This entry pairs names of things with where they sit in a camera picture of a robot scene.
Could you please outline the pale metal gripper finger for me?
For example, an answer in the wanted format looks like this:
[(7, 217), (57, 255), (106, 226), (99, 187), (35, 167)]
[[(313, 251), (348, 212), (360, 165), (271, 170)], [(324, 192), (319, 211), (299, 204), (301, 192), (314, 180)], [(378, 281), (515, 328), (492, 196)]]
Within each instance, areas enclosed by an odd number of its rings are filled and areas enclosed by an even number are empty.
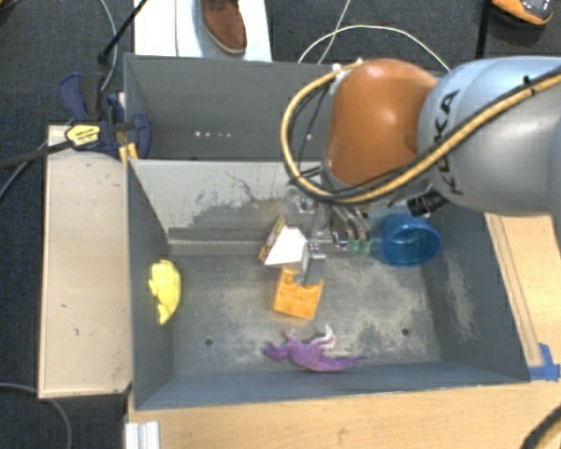
[(308, 242), (303, 250), (301, 270), (295, 276), (296, 283), (302, 286), (318, 284), (323, 277), (325, 259), (319, 244)]

